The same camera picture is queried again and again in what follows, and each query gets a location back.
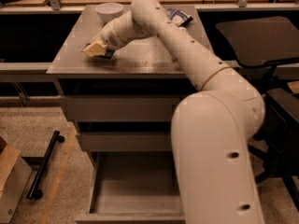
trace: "black chair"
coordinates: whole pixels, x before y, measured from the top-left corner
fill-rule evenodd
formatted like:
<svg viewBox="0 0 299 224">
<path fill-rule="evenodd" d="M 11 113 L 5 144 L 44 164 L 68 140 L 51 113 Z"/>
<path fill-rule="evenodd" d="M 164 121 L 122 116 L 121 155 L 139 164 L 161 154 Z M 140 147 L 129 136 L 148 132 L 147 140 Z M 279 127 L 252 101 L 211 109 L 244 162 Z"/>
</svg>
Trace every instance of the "black chair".
<svg viewBox="0 0 299 224">
<path fill-rule="evenodd" d="M 266 142 L 267 152 L 249 145 L 249 152 L 263 160 L 264 171 L 255 181 L 282 178 L 299 211 L 299 191 L 292 179 L 299 176 L 299 100 L 277 88 L 266 92 L 265 103 L 266 119 L 256 139 Z"/>
<path fill-rule="evenodd" d="M 267 67 L 255 83 L 265 98 L 266 118 L 254 139 L 264 140 L 268 149 L 263 152 L 249 145 L 249 152 L 263 160 L 264 171 L 256 176 L 256 183 L 282 178 L 299 211 L 299 191 L 292 179 L 299 177 L 299 100 L 286 82 L 274 76 L 279 65 L 299 63 L 297 15 L 289 11 L 269 12 L 268 17 L 258 12 L 199 14 L 216 55 L 247 69 Z"/>
</svg>

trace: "tiled floor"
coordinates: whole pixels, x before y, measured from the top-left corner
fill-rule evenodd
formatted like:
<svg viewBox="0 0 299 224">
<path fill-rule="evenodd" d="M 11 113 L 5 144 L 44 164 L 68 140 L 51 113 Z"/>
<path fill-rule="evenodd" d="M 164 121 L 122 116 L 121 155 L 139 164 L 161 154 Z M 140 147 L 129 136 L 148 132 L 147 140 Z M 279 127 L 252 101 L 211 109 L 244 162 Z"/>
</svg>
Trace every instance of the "tiled floor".
<svg viewBox="0 0 299 224">
<path fill-rule="evenodd" d="M 12 224 L 71 224 L 86 212 L 93 168 L 82 153 L 72 123 L 65 120 L 59 106 L 47 102 L 21 107 L 18 101 L 0 100 L 0 136 L 21 150 L 23 156 L 43 156 L 54 131 L 65 137 L 56 144 L 49 168 L 40 187 L 44 196 L 38 201 L 26 199 L 25 188 Z M 254 173 L 262 171 L 261 161 L 254 159 Z M 29 180 L 32 183 L 36 171 Z M 266 224 L 297 224 L 299 213 L 280 179 L 268 179 L 258 186 Z"/>
</svg>

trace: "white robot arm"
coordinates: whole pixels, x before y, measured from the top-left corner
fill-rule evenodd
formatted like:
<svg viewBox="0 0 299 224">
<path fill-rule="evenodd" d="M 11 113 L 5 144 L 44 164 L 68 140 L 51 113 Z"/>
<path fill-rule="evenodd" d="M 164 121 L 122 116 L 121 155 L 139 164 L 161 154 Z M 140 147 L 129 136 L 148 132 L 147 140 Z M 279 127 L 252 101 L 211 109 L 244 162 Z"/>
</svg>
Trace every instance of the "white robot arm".
<svg viewBox="0 0 299 224">
<path fill-rule="evenodd" d="M 178 105 L 171 127 L 186 223 L 264 223 L 247 148 L 263 123 L 262 96 L 179 30 L 157 0 L 134 0 L 131 11 L 111 21 L 98 37 L 106 48 L 119 49 L 151 35 L 159 37 L 199 91 Z"/>
</svg>

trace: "bowl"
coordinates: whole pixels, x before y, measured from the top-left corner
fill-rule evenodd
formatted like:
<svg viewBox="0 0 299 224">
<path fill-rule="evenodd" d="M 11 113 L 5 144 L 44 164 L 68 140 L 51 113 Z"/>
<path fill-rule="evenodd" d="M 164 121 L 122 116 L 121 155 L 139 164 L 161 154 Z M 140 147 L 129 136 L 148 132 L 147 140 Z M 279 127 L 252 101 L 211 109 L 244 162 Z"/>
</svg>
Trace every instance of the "bowl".
<svg viewBox="0 0 299 224">
<path fill-rule="evenodd" d="M 122 15 L 123 5 L 118 3 L 104 3 L 95 7 L 100 19 L 107 23 Z"/>
</svg>

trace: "small object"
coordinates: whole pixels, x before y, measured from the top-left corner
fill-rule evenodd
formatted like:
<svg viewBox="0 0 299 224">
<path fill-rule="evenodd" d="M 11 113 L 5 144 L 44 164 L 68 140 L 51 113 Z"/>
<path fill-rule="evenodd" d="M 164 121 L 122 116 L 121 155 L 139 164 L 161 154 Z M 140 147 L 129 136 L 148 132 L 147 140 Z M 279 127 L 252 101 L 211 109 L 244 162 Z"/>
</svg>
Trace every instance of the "small object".
<svg viewBox="0 0 299 224">
<path fill-rule="evenodd" d="M 51 155 L 52 151 L 54 150 L 56 142 L 59 142 L 59 143 L 64 142 L 64 137 L 59 134 L 60 134 L 59 131 L 55 131 L 50 140 L 50 143 L 49 143 L 46 153 L 44 155 L 43 161 L 40 164 L 37 174 L 35 176 L 35 180 L 34 180 L 33 184 L 31 185 L 31 188 L 28 191 L 27 199 L 38 200 L 38 199 L 42 198 L 42 196 L 43 196 L 42 190 L 37 189 L 37 188 L 41 181 L 42 175 L 44 174 L 44 172 L 46 170 L 48 161 L 50 159 L 50 155 Z"/>
<path fill-rule="evenodd" d="M 95 7 L 99 18 L 108 23 L 122 15 L 123 5 L 119 3 L 104 3 Z"/>
<path fill-rule="evenodd" d="M 178 27 L 186 27 L 193 17 L 177 9 L 169 8 L 167 14 L 171 22 Z"/>
<path fill-rule="evenodd" d="M 288 86 L 291 89 L 292 93 L 299 93 L 299 81 L 288 82 Z"/>
<path fill-rule="evenodd" d="M 107 52 L 107 44 L 102 40 L 95 40 L 91 44 L 87 44 L 83 52 L 89 57 L 105 55 Z"/>
<path fill-rule="evenodd" d="M 96 56 L 96 57 L 100 57 L 100 58 L 103 58 L 103 59 L 110 60 L 112 58 L 114 52 L 115 52 L 115 50 L 107 49 L 107 51 L 104 55 L 99 55 L 99 56 Z"/>
</svg>

